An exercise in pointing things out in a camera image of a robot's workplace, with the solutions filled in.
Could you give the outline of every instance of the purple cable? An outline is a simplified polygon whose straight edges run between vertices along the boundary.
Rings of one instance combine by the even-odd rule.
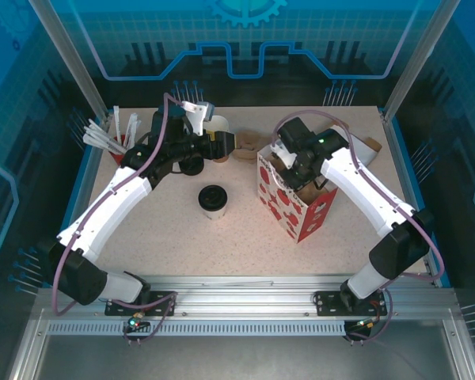
[[[438,247],[436,247],[435,243],[431,238],[429,237],[428,234],[423,230],[423,228],[413,219],[410,215],[408,215],[404,210],[402,210],[400,207],[397,206],[397,203],[394,202],[392,199],[389,198],[387,194],[383,192],[383,190],[380,189],[379,186],[376,185],[376,183],[373,182],[365,173],[364,171],[361,170],[360,165],[359,165],[359,159],[357,158],[357,154],[355,154],[355,148],[354,148],[354,143],[352,141],[352,135],[350,134],[349,126],[347,123],[345,123],[343,120],[338,119],[337,117],[323,111],[318,111],[317,109],[303,109],[302,111],[297,111],[297,112],[292,112],[291,114],[283,117],[275,126],[275,129],[272,134],[272,145],[275,145],[276,141],[276,136],[278,135],[278,130],[289,120],[294,119],[296,116],[300,115],[306,115],[306,114],[312,114],[312,115],[320,115],[323,117],[327,117],[328,119],[331,119],[334,121],[336,124],[338,124],[340,127],[343,128],[345,135],[347,136],[348,140],[348,146],[350,148],[350,155],[351,155],[351,160],[354,163],[355,169],[359,172],[361,177],[384,199],[387,201],[390,206],[396,210],[403,218],[409,221],[409,223],[419,232],[420,236],[427,242],[429,247],[432,249],[433,253],[435,254],[436,260],[438,261],[439,265],[439,271],[436,275],[434,276],[429,276],[429,275],[417,275],[414,273],[403,273],[402,275],[405,277],[412,277],[414,279],[422,279],[423,281],[436,281],[437,279],[440,279],[443,276],[443,273],[445,273],[445,264],[443,263],[443,258],[442,255],[440,254],[440,251],[438,250]]]
[[[164,115],[161,120],[161,130],[160,130],[160,135],[158,136],[158,141],[157,145],[155,146],[153,153],[150,155],[150,157],[147,159],[147,161],[142,165],[136,172],[131,174],[129,177],[125,178],[122,180],[120,183],[118,183],[114,188],[106,192],[86,213],[85,217],[82,219],[81,223],[79,223],[78,228],[72,235],[72,238],[69,241],[69,244],[66,246],[66,248],[63,250],[63,254],[60,257],[60,261],[58,263],[58,266],[56,267],[56,272],[55,272],[55,278],[53,279],[53,291],[51,293],[51,308],[53,309],[53,313],[59,317],[61,315],[64,315],[67,311],[69,311],[75,304],[76,301],[71,302],[65,309],[62,311],[58,311],[58,285],[60,281],[60,276],[62,275],[62,269],[63,265],[65,264],[65,261],[67,260],[67,257],[69,256],[70,251],[72,250],[72,247],[74,246],[75,241],[78,239],[78,237],[81,234],[81,231],[83,231],[85,224],[89,221],[93,213],[105,202],[105,200],[110,197],[112,194],[116,193],[116,191],[120,190],[124,185],[128,184],[130,181],[132,181],[134,178],[138,177],[146,168],[153,162],[155,157],[158,154],[158,151],[160,150],[162,146],[162,142],[164,140],[165,136],[165,129],[167,127],[167,117],[169,112],[166,110],[169,110],[169,101],[172,101],[176,105],[182,105],[181,102],[177,101],[175,98],[171,97],[168,93],[164,93]],[[133,307],[135,305],[128,305],[124,303],[122,306],[126,307]]]
[[[165,313],[164,315],[161,317],[161,320],[158,322],[158,325],[154,328],[154,330],[151,332],[150,335],[148,336],[145,336],[144,338],[142,339],[139,339],[137,338],[137,344],[141,344],[143,342],[146,342],[147,340],[153,338],[155,336],[155,334],[158,332],[158,330],[160,330],[161,326],[163,325],[165,319],[167,318],[167,314],[169,313],[169,311],[171,310],[171,308],[173,307],[174,305],[174,302],[176,301],[176,296],[177,296],[177,293],[174,294],[174,293],[171,293],[170,295],[168,296],[165,296],[164,298],[161,298],[160,300],[156,301],[156,302],[153,302],[153,303],[160,303],[159,301],[161,300],[165,300],[165,298],[171,298],[171,300],[169,301],[169,304],[167,306],[167,309],[165,310]],[[134,342],[134,340],[130,339],[130,337],[127,335],[126,332],[123,331],[123,338],[125,338],[125,340],[128,340],[128,343],[130,344],[131,342]]]
[[[363,339],[363,342],[367,342],[369,341],[369,339],[366,339],[367,337],[363,334],[358,334],[357,332],[353,332],[351,335],[353,336],[357,336],[358,338],[362,338]],[[424,376],[424,374],[422,374],[422,372],[420,372],[414,365],[412,362],[410,362],[410,360],[404,356],[403,354],[401,354],[398,350],[396,350],[395,348],[393,348],[392,346],[389,346],[388,344],[385,344],[379,340],[376,340],[375,341],[376,344],[379,344],[381,345],[382,347],[384,348],[387,348],[388,350],[392,351],[394,354],[396,354],[397,356],[399,356],[401,359],[403,359],[403,361],[410,367],[412,368],[412,370],[414,372],[416,372],[420,378],[424,378],[424,379],[428,379],[426,376]]]
[[[126,303],[126,302],[123,302],[123,301],[120,301],[119,299],[113,299],[112,302],[117,304],[117,305],[120,305],[120,306],[123,306],[123,307],[126,307],[128,309],[137,309],[137,310],[142,310],[142,309],[150,309],[156,305],[160,305],[161,303],[163,303],[164,301],[167,301],[168,299],[170,298],[176,298],[177,297],[177,292],[174,291],[173,293],[171,294],[168,294],[166,295],[165,297],[162,297],[160,299],[158,299],[157,301],[155,302],[152,302],[152,303],[148,303],[146,305],[132,305],[130,303]]]
[[[371,338],[365,336],[365,342],[372,342],[374,340],[377,340],[384,333],[387,327],[389,327],[389,323],[393,319],[393,296],[390,294],[389,289],[384,289],[383,291],[386,292],[387,297],[389,297],[389,313],[387,314],[386,323],[383,325],[380,331],[374,334]]]

